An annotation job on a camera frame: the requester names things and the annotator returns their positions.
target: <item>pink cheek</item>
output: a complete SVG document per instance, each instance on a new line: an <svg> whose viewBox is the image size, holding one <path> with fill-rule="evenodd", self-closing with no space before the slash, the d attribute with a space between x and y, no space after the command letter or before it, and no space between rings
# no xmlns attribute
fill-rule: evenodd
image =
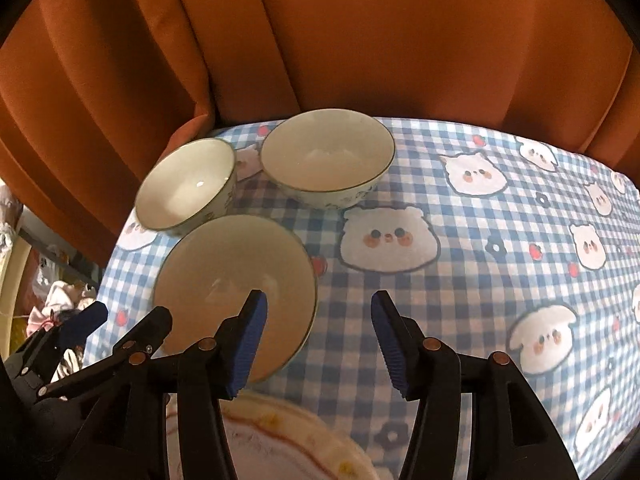
<svg viewBox="0 0 640 480"><path fill-rule="evenodd" d="M371 235L365 235L362 241L369 249L375 249L380 245L380 238L374 238Z"/></svg>
<svg viewBox="0 0 640 480"><path fill-rule="evenodd" d="M398 238L398 243L402 247L410 247L414 243L414 236L411 233L406 233L403 237Z"/></svg>

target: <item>screw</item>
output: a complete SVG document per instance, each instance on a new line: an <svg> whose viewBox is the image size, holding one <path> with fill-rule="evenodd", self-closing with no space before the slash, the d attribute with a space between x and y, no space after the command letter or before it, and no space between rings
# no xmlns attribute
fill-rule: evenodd
<svg viewBox="0 0 640 480"><path fill-rule="evenodd" d="M511 358L504 352L494 352L494 361L499 365L508 365L511 362Z"/></svg>
<svg viewBox="0 0 640 480"><path fill-rule="evenodd" d="M146 360L146 354L144 352L133 352L129 356L129 364L138 366L141 365Z"/></svg>
<svg viewBox="0 0 640 480"><path fill-rule="evenodd" d="M435 351L435 350L440 350L442 343L434 337L428 337L423 340L422 346L424 347L425 350Z"/></svg>
<svg viewBox="0 0 640 480"><path fill-rule="evenodd" d="M198 341L198 348L204 351L213 350L216 347L216 344L215 339L212 337L206 337Z"/></svg>

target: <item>white bowl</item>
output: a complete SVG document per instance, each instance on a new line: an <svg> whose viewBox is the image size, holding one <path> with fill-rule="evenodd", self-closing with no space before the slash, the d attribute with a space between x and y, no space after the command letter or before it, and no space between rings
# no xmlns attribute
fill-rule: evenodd
<svg viewBox="0 0 640 480"><path fill-rule="evenodd" d="M250 381L283 367L306 341L316 315L316 275L305 248L271 219L223 216L201 225L171 250L154 286L153 304L174 326L162 348L182 352L236 316L249 292L267 296L267 322Z"/></svg>
<svg viewBox="0 0 640 480"><path fill-rule="evenodd" d="M313 208L350 207L378 183L396 154L379 121L330 108L276 126L260 150L264 172L287 195Z"/></svg>
<svg viewBox="0 0 640 480"><path fill-rule="evenodd" d="M142 227L184 236L228 211L236 189L236 152L221 139L185 144L143 180L135 210Z"/></svg>

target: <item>cartoon bear face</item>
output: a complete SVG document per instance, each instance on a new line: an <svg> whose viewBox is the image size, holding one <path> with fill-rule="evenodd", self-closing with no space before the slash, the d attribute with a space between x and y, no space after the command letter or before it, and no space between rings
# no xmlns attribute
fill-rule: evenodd
<svg viewBox="0 0 640 480"><path fill-rule="evenodd" d="M482 152L439 157L449 185L460 195L487 196L507 187L506 177Z"/></svg>
<svg viewBox="0 0 640 480"><path fill-rule="evenodd" d="M596 270L607 261L607 253L600 241L595 227L587 225L570 225L569 230L574 236L575 250L583 267Z"/></svg>
<svg viewBox="0 0 640 480"><path fill-rule="evenodd" d="M238 168L238 182L254 176L262 169L257 144L236 151L236 168Z"/></svg>
<svg viewBox="0 0 640 480"><path fill-rule="evenodd" d="M631 310L636 316L636 322L640 323L640 283L636 285L631 298Z"/></svg>
<svg viewBox="0 0 640 480"><path fill-rule="evenodd" d="M605 195L604 191L598 184L586 184L584 186L591 197L591 201L596 208L596 211L602 216L609 216L611 214L611 200Z"/></svg>
<svg viewBox="0 0 640 480"><path fill-rule="evenodd" d="M354 207L344 212L340 257L358 270L405 272L435 260L440 242L417 207Z"/></svg>
<svg viewBox="0 0 640 480"><path fill-rule="evenodd" d="M616 191L620 194L625 193L625 181L622 178L622 175L611 170L611 181L613 183L613 187L616 188Z"/></svg>
<svg viewBox="0 0 640 480"><path fill-rule="evenodd" d="M578 452L578 456L581 456L586 451L607 425L610 403L611 390L606 388L596 397L596 400L587 410L575 435L575 449Z"/></svg>
<svg viewBox="0 0 640 480"><path fill-rule="evenodd" d="M520 318L509 339L520 350L520 368L526 374L544 374L556 368L571 352L574 334L569 325L575 314L562 304L545 306Z"/></svg>
<svg viewBox="0 0 640 480"><path fill-rule="evenodd" d="M516 140L522 145L520 146L520 155L528 160L531 164L535 164L541 170L555 171L558 162L546 144L537 142L536 140L525 139L524 137L516 137Z"/></svg>
<svg viewBox="0 0 640 480"><path fill-rule="evenodd" d="M134 251L149 245L156 239L155 231L149 231L140 225L135 210L127 218L124 229L120 233L117 245L126 251Z"/></svg>

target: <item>table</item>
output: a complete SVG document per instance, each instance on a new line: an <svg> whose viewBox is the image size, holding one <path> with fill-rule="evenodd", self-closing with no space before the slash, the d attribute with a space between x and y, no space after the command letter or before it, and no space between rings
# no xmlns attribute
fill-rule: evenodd
<svg viewBox="0 0 640 480"><path fill-rule="evenodd" d="M392 389L371 325L370 297L386 289L402 315L457 352L507 351L586 478L639 418L640 193L604 165L539 142L466 124L380 121L396 160L349 220L287 199L263 173L238 185L234 212L292 230L324 270L308 343L254 389L317 413L396 478L417 404ZM254 150L276 124L214 134ZM345 222L383 207L436 238L437 252L417 269L380 273L342 259ZM87 341L87 364L152 308L177 241L153 234L131 250L121 237L98 294L109 319ZM470 443L464 397L457 478L466 478Z"/></svg>

